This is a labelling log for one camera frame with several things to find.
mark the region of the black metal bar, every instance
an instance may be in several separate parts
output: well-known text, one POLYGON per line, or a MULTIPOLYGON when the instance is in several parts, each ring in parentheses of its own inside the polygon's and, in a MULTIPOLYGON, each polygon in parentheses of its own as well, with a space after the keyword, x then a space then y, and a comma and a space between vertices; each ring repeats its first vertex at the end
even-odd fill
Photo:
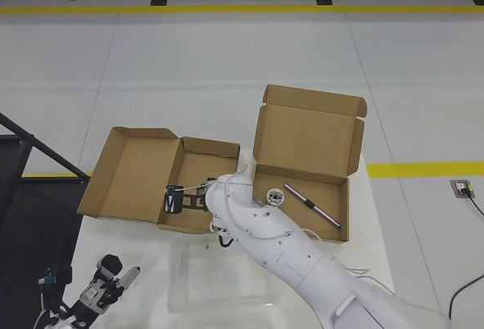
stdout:
POLYGON ((10 210, 13 196, 16 193, 17 187, 19 186, 19 183, 21 181, 21 175, 25 170, 26 163, 30 158, 30 152, 33 147, 32 141, 22 141, 21 144, 22 150, 19 162, 17 163, 17 167, 10 178, 10 185, 8 186, 6 193, 0 201, 0 234, 2 232, 2 227, 4 226, 4 223, 6 221, 8 211, 10 210))
POLYGON ((57 152, 46 146, 42 141, 39 139, 35 138, 34 135, 30 134, 26 130, 24 130, 21 126, 18 124, 14 123, 12 120, 10 120, 7 116, 4 114, 0 113, 0 124, 2 124, 5 128, 11 130, 13 133, 15 133, 17 136, 22 138, 23 140, 31 140, 33 141, 33 145, 35 148, 37 148, 39 151, 43 152, 45 155, 49 156, 56 162, 58 162, 60 165, 62 165, 64 168, 70 170, 73 172, 77 177, 88 181, 90 180, 90 177, 85 174, 83 171, 81 171, 79 168, 77 168, 75 165, 71 164, 68 160, 60 156, 57 152))

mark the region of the yellow floor line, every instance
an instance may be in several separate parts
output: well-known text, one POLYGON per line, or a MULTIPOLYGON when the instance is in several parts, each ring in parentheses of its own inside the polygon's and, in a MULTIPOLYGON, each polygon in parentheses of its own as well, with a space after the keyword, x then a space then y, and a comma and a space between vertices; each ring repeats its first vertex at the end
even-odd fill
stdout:
POLYGON ((484 13, 484 6, 194 5, 144 7, 0 7, 0 15, 149 15, 301 12, 346 12, 350 14, 474 14, 484 13))
MULTIPOLYGON (((484 176, 484 161, 368 164, 370 178, 423 178, 484 176)), ((23 177, 76 177, 74 174, 24 174, 23 177)))

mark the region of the marker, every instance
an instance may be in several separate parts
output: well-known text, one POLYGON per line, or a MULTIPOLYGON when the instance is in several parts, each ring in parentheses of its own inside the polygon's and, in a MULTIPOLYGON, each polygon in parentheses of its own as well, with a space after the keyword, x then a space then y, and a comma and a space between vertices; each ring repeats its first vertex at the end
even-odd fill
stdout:
POLYGON ((309 200, 308 198, 304 197, 302 194, 300 194, 299 191, 295 190, 294 188, 291 187, 289 184, 284 185, 285 188, 290 191, 295 197, 300 199, 300 201, 304 202, 304 205, 310 207, 312 210, 316 211, 319 215, 324 217, 327 221, 329 221, 331 224, 336 226, 337 229, 340 229, 340 223, 336 221, 333 217, 330 215, 326 214, 325 211, 321 210, 316 204, 313 203, 313 201, 309 200))

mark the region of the power cord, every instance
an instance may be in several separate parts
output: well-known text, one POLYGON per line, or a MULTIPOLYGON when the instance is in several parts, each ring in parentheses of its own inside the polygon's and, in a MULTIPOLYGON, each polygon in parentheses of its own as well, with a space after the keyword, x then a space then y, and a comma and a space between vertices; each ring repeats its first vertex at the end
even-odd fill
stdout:
MULTIPOLYGON (((470 201, 472 202, 472 204, 476 207, 476 209, 481 213, 481 215, 484 217, 484 212, 482 212, 482 210, 479 208, 479 206, 477 205, 477 203, 475 203, 475 201, 473 200, 472 198, 472 193, 470 192, 470 189, 469 188, 462 188, 461 189, 461 195, 466 195, 470 201)), ((455 294, 452 296, 452 299, 450 300, 449 302, 449 311, 448 311, 448 318, 452 319, 452 307, 454 306, 454 301, 455 301, 455 298, 457 297, 457 295, 465 290, 466 288, 468 288, 470 285, 473 285, 474 283, 478 282, 479 280, 481 279, 484 279, 484 274, 482 276, 479 276, 477 279, 475 280, 472 280, 470 282, 468 282, 466 285, 462 286, 459 290, 457 290, 455 292, 455 294)))

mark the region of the white platform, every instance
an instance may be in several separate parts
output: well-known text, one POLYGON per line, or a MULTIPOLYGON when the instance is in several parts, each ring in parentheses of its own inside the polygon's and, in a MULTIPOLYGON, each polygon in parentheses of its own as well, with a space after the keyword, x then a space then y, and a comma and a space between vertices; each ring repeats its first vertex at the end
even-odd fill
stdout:
MULTIPOLYGON (((239 168, 252 158, 243 151, 239 168)), ((320 247, 339 257, 347 266, 369 268, 374 276, 393 289, 388 258, 380 232, 375 203, 364 159, 350 178, 350 238, 343 244, 320 243, 320 247)), ((131 288, 104 317, 97 328, 275 328, 317 329, 316 316, 287 285, 279 281, 279 301, 274 305, 211 309, 209 312, 171 314, 167 307, 168 242, 180 234, 162 231, 151 223, 128 220, 83 219, 74 255, 73 283, 67 287, 65 301, 73 304, 94 274, 95 264, 107 253, 121 258, 124 271, 139 265, 141 274, 131 288), (196 324, 200 321, 203 327, 196 324)))

